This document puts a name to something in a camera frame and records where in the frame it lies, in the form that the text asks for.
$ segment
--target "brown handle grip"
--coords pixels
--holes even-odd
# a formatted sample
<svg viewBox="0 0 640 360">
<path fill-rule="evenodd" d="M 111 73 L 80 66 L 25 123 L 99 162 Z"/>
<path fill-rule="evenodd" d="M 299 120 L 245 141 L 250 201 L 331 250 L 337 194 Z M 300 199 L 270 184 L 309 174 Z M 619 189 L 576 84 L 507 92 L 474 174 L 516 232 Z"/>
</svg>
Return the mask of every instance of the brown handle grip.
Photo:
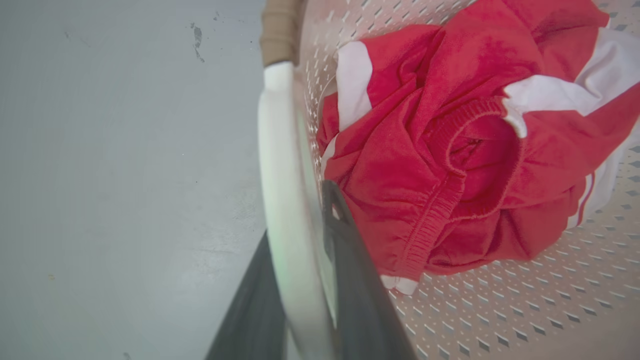
<svg viewBox="0 0 640 360">
<path fill-rule="evenodd" d="M 265 67 L 291 61 L 298 64 L 300 19 L 305 0 L 267 0 L 262 11 L 262 63 Z"/>
</svg>

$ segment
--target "red and white clothing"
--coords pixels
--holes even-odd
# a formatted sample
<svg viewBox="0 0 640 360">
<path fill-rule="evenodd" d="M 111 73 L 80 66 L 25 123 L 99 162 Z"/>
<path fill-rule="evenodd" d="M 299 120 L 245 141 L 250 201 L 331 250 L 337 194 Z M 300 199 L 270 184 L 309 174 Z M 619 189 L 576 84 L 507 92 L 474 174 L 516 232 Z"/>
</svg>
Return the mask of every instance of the red and white clothing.
<svg viewBox="0 0 640 360">
<path fill-rule="evenodd" d="M 640 140 L 640 40 L 589 0 L 478 0 L 338 51 L 321 170 L 388 286 L 532 259 Z"/>
</svg>

